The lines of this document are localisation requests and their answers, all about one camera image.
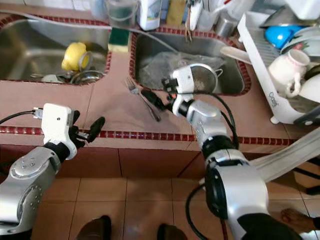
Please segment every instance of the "tiled floor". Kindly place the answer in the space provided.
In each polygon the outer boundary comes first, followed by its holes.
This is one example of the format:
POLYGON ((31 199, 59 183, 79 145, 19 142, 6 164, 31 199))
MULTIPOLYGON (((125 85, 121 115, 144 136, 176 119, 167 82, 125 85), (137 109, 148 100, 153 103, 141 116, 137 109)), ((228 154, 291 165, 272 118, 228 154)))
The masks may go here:
MULTIPOLYGON (((287 207, 320 216, 320 196, 303 198, 292 174, 276 182, 267 184, 272 216, 279 219, 287 207)), ((196 240, 185 217, 185 200, 196 185, 190 179, 58 178, 40 205, 32 240, 74 240, 85 223, 101 215, 111 217, 113 240, 155 240, 161 223, 174 224, 189 240, 196 240)), ((201 232, 223 239, 220 221, 209 212, 204 192, 191 202, 190 212, 201 232)), ((318 239, 314 231, 302 236, 318 239)))

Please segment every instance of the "metal fork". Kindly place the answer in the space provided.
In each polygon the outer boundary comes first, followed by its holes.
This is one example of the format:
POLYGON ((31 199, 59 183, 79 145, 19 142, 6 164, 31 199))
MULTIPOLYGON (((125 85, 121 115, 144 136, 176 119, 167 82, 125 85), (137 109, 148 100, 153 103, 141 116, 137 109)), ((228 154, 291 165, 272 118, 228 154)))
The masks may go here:
POLYGON ((132 94, 139 95, 142 98, 143 102, 145 103, 146 107, 148 108, 154 120, 156 120, 157 122, 160 122, 161 120, 160 116, 156 114, 151 103, 149 103, 149 101, 145 98, 145 96, 141 94, 140 90, 136 87, 135 83, 130 79, 130 77, 127 77, 126 85, 128 86, 128 89, 132 94))

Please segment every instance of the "dish rack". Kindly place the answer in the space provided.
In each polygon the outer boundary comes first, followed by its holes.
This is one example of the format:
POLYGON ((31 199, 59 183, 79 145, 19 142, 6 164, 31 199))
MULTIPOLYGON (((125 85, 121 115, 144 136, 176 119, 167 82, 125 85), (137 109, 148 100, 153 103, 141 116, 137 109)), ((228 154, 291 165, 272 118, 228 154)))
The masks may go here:
POLYGON ((248 11, 243 14, 237 28, 240 41, 249 55, 255 74, 271 107, 273 117, 270 120, 274 124, 310 125, 313 121, 308 120, 306 115, 313 112, 314 116, 314 110, 319 107, 319 104, 300 96, 288 99, 279 95, 268 72, 269 65, 280 55, 280 51, 265 39, 265 30, 259 28, 268 16, 268 14, 248 11))

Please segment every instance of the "metal strainer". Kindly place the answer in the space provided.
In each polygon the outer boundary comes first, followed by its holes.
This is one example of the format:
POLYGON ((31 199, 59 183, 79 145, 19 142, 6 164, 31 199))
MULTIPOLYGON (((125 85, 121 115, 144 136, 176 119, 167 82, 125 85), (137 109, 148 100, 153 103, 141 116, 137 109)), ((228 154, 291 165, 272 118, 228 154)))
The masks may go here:
POLYGON ((190 64, 192 77, 194 81, 194 91, 206 91, 212 93, 216 90, 218 85, 218 77, 221 76, 223 70, 217 69, 217 73, 208 65, 203 63, 190 64))

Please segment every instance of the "kitchen sink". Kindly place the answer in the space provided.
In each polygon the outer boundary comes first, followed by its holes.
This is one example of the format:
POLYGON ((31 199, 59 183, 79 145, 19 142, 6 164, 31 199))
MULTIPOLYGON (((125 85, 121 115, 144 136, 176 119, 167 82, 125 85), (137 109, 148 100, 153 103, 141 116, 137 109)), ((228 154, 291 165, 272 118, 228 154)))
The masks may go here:
MULTIPOLYGON (((223 41, 209 37, 193 37, 191 44, 185 42, 185 37, 179 34, 165 34, 154 32, 155 37, 161 39, 176 50, 193 55, 203 55, 208 57, 222 57, 225 59, 225 64, 222 75, 218 78, 217 94, 239 94, 245 88, 245 82, 241 74, 237 61, 230 57, 225 57, 220 53, 220 49, 227 46, 223 41)), ((158 83, 149 83, 145 79, 145 75, 140 71, 147 66, 160 52, 170 52, 165 46, 144 35, 138 35, 136 38, 135 52, 135 79, 144 87, 151 89, 161 89, 161 79, 158 83)))
POLYGON ((92 52, 92 67, 104 72, 109 31, 21 19, 0 31, 0 79, 36 81, 31 74, 61 74, 69 44, 82 42, 92 52))

